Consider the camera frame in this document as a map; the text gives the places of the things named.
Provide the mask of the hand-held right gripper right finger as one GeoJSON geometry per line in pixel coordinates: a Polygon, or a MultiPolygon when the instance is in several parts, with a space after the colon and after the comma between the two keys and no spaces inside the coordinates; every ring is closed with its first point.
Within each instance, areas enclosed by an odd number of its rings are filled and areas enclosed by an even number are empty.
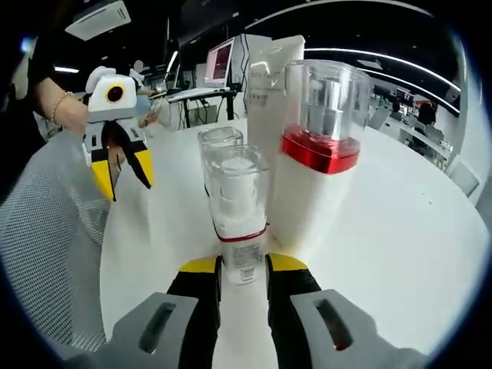
{"type": "Polygon", "coordinates": [[[382,368],[388,343],[374,319],[291,256],[265,256],[268,325],[280,368],[382,368]]]}

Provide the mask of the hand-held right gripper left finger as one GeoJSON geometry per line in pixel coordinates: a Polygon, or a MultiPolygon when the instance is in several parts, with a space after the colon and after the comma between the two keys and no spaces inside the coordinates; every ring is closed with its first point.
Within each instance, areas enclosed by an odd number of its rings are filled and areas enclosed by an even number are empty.
{"type": "Polygon", "coordinates": [[[211,368],[221,325],[221,257],[184,264],[115,325],[112,368],[211,368]]]}

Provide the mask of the person's left hand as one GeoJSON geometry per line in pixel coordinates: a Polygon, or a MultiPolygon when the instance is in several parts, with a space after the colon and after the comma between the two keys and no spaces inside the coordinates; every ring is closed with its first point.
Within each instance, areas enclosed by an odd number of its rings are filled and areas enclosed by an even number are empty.
{"type": "Polygon", "coordinates": [[[86,131],[88,107],[81,101],[67,97],[55,109],[55,123],[83,136],[86,131]]]}

